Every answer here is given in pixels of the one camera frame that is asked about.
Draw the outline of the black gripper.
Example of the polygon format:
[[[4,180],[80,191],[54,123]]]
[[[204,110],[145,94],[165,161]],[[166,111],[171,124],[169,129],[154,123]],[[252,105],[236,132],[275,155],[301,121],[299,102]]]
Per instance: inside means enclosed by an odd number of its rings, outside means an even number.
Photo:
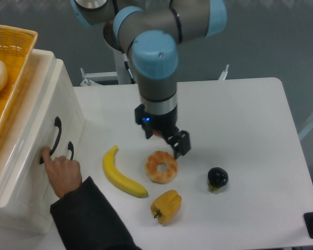
[[[135,122],[141,125],[147,140],[153,136],[153,131],[159,132],[163,140],[173,149],[175,159],[191,150],[188,131],[180,130],[176,126],[177,106],[167,114],[153,115],[145,111],[145,106],[140,104],[135,108]]]

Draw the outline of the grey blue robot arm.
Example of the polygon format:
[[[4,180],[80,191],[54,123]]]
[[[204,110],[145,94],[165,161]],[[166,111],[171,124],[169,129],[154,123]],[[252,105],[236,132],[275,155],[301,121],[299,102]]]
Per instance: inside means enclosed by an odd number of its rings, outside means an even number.
[[[135,121],[146,138],[159,134],[174,152],[191,148],[189,133],[177,122],[177,46],[221,32],[227,23],[223,1],[169,1],[168,7],[147,12],[143,1],[72,1],[82,24],[112,23],[112,36],[127,56],[138,84],[141,103]]]

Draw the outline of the black sleeved forearm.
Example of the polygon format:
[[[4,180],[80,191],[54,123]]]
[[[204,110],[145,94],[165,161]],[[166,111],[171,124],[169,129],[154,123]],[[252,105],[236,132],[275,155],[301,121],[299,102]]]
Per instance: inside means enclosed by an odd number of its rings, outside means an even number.
[[[91,177],[50,206],[66,249],[139,249]]]

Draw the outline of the person's hand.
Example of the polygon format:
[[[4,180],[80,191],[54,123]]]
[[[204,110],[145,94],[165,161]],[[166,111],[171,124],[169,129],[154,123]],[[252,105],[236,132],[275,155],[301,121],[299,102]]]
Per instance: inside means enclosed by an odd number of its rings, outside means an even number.
[[[70,160],[64,155],[52,159],[50,151],[49,147],[42,150],[45,171],[56,196],[63,198],[64,195],[76,190],[82,184],[80,163]]]

